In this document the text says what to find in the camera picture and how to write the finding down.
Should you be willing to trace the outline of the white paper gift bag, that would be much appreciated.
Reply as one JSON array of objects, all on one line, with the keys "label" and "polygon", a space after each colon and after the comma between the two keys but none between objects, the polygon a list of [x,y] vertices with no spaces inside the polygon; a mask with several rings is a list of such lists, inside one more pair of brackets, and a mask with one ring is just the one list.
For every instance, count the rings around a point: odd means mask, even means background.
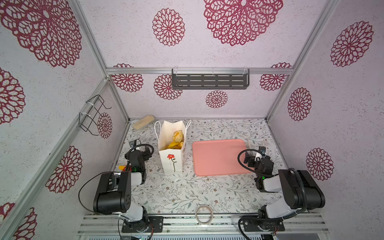
[{"label": "white paper gift bag", "polygon": [[155,134],[158,140],[158,149],[165,175],[177,175],[183,171],[185,160],[187,130],[191,120],[186,124],[183,121],[170,123],[155,122]]}]

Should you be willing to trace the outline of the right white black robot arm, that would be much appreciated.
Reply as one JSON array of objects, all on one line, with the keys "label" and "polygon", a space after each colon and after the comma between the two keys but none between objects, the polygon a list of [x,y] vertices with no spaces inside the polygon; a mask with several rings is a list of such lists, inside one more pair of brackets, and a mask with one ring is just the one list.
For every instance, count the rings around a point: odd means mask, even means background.
[{"label": "right white black robot arm", "polygon": [[241,167],[256,174],[255,183],[260,192],[283,193],[281,199],[258,210],[257,220],[281,222],[325,206],[325,195],[308,171],[289,168],[273,174],[274,163],[266,148],[245,149],[237,159]]}]

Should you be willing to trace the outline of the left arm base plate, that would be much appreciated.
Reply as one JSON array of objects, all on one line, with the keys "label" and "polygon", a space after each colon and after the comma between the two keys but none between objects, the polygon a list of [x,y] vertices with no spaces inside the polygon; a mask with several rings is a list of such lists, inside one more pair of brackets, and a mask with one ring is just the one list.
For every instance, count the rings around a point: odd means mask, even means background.
[{"label": "left arm base plate", "polygon": [[138,234],[138,233],[161,233],[163,231],[164,217],[149,216],[138,222],[124,222],[122,233]]}]

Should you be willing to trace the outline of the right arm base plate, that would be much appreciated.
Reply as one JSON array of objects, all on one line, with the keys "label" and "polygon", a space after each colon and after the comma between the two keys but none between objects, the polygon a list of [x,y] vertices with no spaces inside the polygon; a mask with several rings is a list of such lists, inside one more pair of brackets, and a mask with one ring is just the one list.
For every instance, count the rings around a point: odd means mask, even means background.
[{"label": "right arm base plate", "polygon": [[285,226],[282,220],[260,219],[257,217],[242,217],[244,230],[246,232],[283,232]]}]

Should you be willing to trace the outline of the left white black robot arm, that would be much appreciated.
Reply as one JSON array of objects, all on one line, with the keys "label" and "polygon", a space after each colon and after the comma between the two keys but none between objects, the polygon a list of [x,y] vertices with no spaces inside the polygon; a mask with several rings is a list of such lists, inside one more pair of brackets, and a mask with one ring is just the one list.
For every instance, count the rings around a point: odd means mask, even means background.
[{"label": "left white black robot arm", "polygon": [[101,173],[93,201],[93,212],[117,215],[129,231],[147,231],[150,227],[147,210],[133,201],[132,188],[146,182],[146,161],[153,153],[152,145],[134,146],[125,154],[127,165],[121,172]]}]

